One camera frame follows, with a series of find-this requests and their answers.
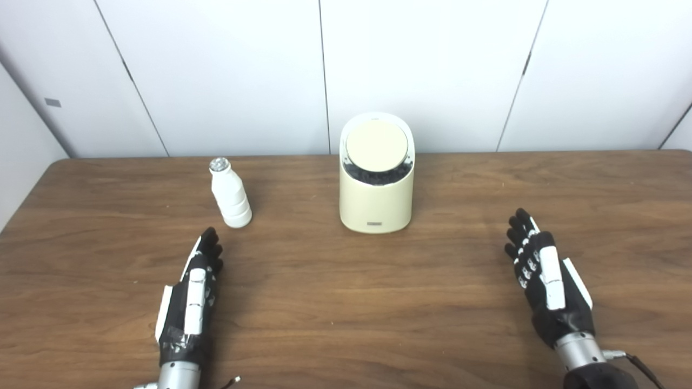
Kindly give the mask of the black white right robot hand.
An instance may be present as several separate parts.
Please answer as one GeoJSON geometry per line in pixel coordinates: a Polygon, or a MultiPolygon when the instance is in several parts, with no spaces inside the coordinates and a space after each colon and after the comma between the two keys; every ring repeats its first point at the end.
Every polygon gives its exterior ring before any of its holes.
{"type": "Polygon", "coordinates": [[[569,258],[561,258],[555,239],[542,231],[525,209],[509,218],[504,250],[514,278],[532,311],[536,333],[549,347],[568,334],[595,334],[593,300],[569,258]]]}

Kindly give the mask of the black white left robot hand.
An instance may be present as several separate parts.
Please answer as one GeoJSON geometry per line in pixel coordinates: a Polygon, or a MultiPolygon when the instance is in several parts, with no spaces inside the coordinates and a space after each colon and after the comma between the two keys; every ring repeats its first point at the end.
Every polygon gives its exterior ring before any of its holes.
{"type": "Polygon", "coordinates": [[[214,227],[198,237],[176,285],[164,288],[155,338],[159,365],[192,363],[204,367],[211,357],[211,315],[223,248],[214,227]]]}

